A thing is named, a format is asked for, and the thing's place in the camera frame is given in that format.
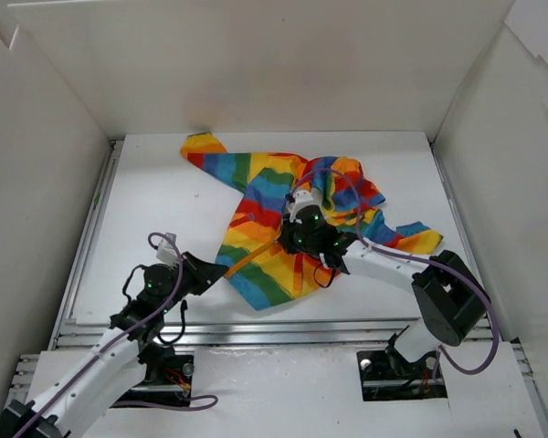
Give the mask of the rainbow striped jacket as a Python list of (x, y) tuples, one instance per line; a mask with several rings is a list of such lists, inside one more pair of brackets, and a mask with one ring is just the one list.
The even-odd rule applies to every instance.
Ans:
[(229, 152), (211, 133), (188, 136), (181, 154), (242, 194), (216, 262), (237, 268), (228, 281), (257, 311), (306, 297), (332, 277), (314, 257), (287, 254), (275, 241), (286, 196), (304, 175), (310, 178), (303, 188), (321, 192), (325, 218), (342, 231), (360, 230), (377, 244), (418, 255), (432, 253), (443, 240), (420, 222), (389, 227), (380, 208), (385, 197), (351, 157), (308, 160), (281, 151)]

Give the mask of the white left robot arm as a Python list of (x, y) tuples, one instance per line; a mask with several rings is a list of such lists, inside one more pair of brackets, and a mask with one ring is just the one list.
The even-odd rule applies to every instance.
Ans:
[(5, 407), (0, 437), (83, 436), (131, 388), (161, 378), (169, 349), (155, 338), (165, 314), (187, 296), (204, 294), (227, 270), (188, 252), (174, 266), (143, 266), (141, 292), (111, 316), (96, 345), (47, 390)]

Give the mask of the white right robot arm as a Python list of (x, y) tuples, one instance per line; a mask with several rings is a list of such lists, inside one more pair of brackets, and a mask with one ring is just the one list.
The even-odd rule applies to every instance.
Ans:
[(394, 335), (385, 350), (387, 368), (397, 376), (441, 346), (459, 346), (491, 311), (488, 295), (456, 253), (421, 257), (375, 244), (329, 224), (316, 204), (286, 207), (279, 242), (333, 274), (369, 277), (415, 297), (421, 319)]

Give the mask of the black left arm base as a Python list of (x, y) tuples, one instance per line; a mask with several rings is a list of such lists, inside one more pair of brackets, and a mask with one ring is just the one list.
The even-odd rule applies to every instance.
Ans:
[(112, 408), (145, 407), (159, 404), (189, 407), (195, 371), (194, 353), (151, 344), (141, 355), (146, 366), (144, 379), (126, 391)]

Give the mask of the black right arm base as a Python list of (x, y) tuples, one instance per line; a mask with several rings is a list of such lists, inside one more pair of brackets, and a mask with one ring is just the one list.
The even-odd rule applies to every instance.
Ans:
[(384, 349), (356, 353), (364, 402), (407, 402), (446, 399), (448, 392), (437, 351), (432, 349), (418, 360), (408, 362), (395, 350), (396, 335)]

